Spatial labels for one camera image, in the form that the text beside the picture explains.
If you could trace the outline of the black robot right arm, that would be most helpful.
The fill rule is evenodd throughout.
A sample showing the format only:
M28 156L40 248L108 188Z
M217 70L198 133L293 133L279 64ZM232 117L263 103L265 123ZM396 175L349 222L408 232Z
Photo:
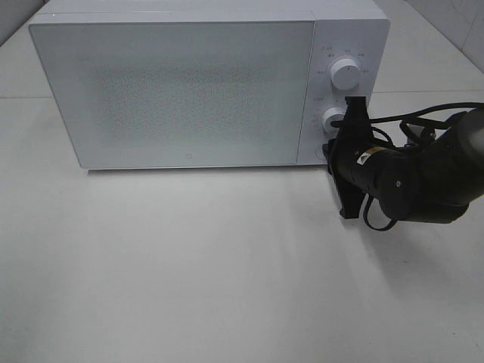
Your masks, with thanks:
M396 147L373 135L369 119L350 124L322 150L344 219L368 219L377 201L397 222L448 224L483 195L483 111L449 118L450 128L426 145Z

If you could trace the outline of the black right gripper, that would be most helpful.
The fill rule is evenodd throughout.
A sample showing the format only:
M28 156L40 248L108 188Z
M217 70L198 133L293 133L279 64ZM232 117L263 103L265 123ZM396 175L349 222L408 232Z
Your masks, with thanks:
M389 219L405 219L416 197L416 163L374 137L365 96L345 97L346 113L337 138L323 145L344 219L358 219L365 195L380 203Z

